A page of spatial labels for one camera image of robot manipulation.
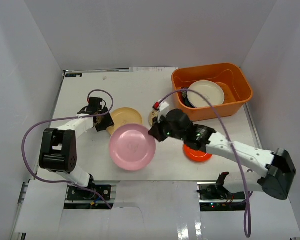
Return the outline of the small beige patterned plate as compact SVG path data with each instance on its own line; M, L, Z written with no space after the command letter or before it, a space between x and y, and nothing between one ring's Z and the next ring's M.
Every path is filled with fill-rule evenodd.
M149 115L148 115L148 122L149 122L149 125L152 127L153 126L153 121L154 121L154 118L157 118L158 117L158 114L159 114L159 111L158 110L155 110L153 109Z

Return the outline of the yellow round plate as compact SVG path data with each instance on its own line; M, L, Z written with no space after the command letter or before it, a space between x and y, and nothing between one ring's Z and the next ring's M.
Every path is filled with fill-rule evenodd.
M130 107L118 108L110 115L114 122L113 126L110 126L106 129L110 135L112 135L121 126L127 124L143 124L143 118L141 114L137 110Z

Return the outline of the pink round plate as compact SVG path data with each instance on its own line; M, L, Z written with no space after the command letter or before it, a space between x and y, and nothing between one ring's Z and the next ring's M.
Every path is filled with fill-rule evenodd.
M126 171L139 171L147 167L156 153L156 140L140 124L120 126L109 140L112 161Z

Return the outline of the small orange round plate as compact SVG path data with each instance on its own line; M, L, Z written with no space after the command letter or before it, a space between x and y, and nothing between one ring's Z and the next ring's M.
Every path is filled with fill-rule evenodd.
M205 153L205 152L202 152L199 150L193 150L185 144L183 145L183 152L189 160L196 162L196 163L206 162L206 161L210 160L211 157L213 156L210 153Z

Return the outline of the black floral square plate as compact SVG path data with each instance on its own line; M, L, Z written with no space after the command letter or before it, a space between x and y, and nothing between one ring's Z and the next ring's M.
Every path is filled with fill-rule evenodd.
M188 98L188 87L183 87L182 88L182 91L181 91L181 94L182 94L182 97L184 98L184 99L187 99Z

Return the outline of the cream round plate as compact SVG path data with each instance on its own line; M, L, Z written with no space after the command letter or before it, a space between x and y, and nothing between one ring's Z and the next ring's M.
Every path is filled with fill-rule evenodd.
M192 92L198 92L207 99L213 106L222 105L225 101L225 94L222 88L216 83L208 80L199 80L194 82L187 91L187 99L195 108L209 107L209 104L199 95Z

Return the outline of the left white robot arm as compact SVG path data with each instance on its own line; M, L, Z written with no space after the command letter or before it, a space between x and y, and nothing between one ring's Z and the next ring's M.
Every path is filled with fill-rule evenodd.
M100 97L90 97L77 118L58 128L43 132L39 155L39 167L78 185L78 193L89 200L95 196L96 187L90 184L93 177L77 165L77 139L95 128L97 132L114 126L107 103Z

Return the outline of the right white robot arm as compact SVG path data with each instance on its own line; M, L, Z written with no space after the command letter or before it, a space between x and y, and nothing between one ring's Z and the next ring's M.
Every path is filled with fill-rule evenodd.
M289 196L297 170L285 149L278 148L273 152L231 142L215 129L193 123L180 109L155 117L148 133L158 142L177 139L192 150L219 156L250 169L244 174L223 172L219 175L215 192L223 200L245 190L264 192L277 200L286 200Z

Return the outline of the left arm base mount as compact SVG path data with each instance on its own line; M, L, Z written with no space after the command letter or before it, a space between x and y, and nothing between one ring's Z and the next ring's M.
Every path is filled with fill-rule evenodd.
M101 201L100 195L106 201L109 201L111 199L111 191L112 191L111 185L92 184L91 189L97 192L98 194L74 186L69 186L66 200L67 201L95 201L95 200Z

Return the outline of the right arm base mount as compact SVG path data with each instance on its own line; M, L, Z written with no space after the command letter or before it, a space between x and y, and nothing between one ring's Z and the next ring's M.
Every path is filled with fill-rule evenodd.
M245 211L246 196L243 191L231 193L224 188L229 172L222 172L216 182L197 184L197 193L201 212Z

